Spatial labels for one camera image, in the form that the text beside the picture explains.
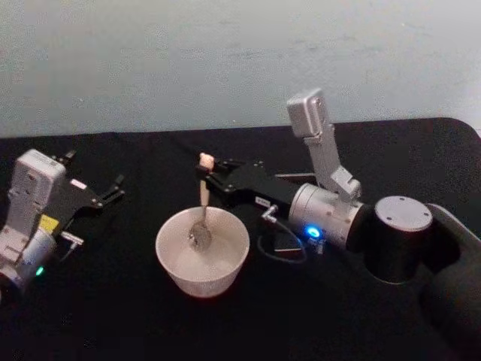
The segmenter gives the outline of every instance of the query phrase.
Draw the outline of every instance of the white bowl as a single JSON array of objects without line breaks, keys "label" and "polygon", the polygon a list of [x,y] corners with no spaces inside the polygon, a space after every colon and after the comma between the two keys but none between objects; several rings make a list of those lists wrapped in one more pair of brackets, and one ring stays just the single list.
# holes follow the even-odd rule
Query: white bowl
[{"label": "white bowl", "polygon": [[199,298],[218,296],[234,282],[249,253],[249,233],[235,215],[207,207],[212,234],[209,248],[190,247],[189,231],[201,219],[202,207],[181,211],[164,223],[156,239],[160,264],[185,293]]}]

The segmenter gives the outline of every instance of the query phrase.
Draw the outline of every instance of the black table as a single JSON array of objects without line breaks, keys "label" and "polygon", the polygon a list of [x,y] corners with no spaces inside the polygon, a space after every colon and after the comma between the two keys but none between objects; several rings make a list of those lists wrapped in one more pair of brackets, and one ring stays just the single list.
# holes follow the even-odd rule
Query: black table
[{"label": "black table", "polygon": [[[452,119],[337,125],[342,163],[363,202],[406,195],[442,205],[481,233],[481,140]],[[101,192],[118,173],[124,200],[71,231],[86,239],[49,268],[23,303],[0,315],[7,359],[456,359],[422,319],[417,295],[430,274],[394,287],[372,278],[360,256],[327,247],[301,267],[251,247],[229,291],[209,301],[183,295],[158,264],[154,241],[173,214],[198,204],[196,153],[263,159],[268,171],[310,171],[289,127],[107,133],[0,141],[0,216],[14,160],[29,148],[71,148],[75,177]],[[260,211],[232,210],[256,239]]]}]

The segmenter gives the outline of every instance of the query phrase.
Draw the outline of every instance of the gray wall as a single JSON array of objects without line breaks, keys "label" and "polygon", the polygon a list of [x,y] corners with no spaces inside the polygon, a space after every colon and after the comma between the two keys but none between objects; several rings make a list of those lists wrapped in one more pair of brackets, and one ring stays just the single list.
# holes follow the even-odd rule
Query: gray wall
[{"label": "gray wall", "polygon": [[481,5],[458,0],[0,0],[0,136],[335,121],[481,128]]}]

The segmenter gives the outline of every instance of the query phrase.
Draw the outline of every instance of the black cable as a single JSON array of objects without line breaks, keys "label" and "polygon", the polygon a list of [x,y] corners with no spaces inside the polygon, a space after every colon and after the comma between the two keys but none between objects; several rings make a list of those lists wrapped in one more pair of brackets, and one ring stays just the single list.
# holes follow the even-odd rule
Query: black cable
[{"label": "black cable", "polygon": [[302,241],[299,239],[299,237],[297,235],[295,235],[295,233],[291,229],[289,229],[289,227],[287,227],[284,224],[282,224],[281,222],[279,222],[279,220],[276,220],[276,223],[274,223],[274,225],[279,227],[280,229],[282,229],[284,232],[288,233],[289,235],[291,235],[295,239],[295,241],[297,242],[297,244],[301,248],[302,258],[300,258],[300,259],[287,259],[287,258],[275,256],[273,254],[270,254],[270,253],[266,252],[265,249],[262,247],[262,235],[260,235],[257,238],[257,249],[259,250],[259,252],[261,252],[264,256],[266,256],[270,259],[273,259],[274,261],[279,261],[279,262],[284,262],[284,263],[289,263],[289,264],[296,264],[296,265],[306,262],[307,261],[306,247],[304,246]]}]

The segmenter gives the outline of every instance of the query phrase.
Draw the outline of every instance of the yellow label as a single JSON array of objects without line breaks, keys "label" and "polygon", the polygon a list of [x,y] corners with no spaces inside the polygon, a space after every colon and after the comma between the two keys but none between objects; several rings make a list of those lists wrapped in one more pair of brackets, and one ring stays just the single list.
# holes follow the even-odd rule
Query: yellow label
[{"label": "yellow label", "polygon": [[42,217],[40,218],[40,227],[45,229],[48,233],[52,234],[53,230],[57,225],[59,224],[59,221],[52,218],[48,217],[45,214],[42,214]]}]

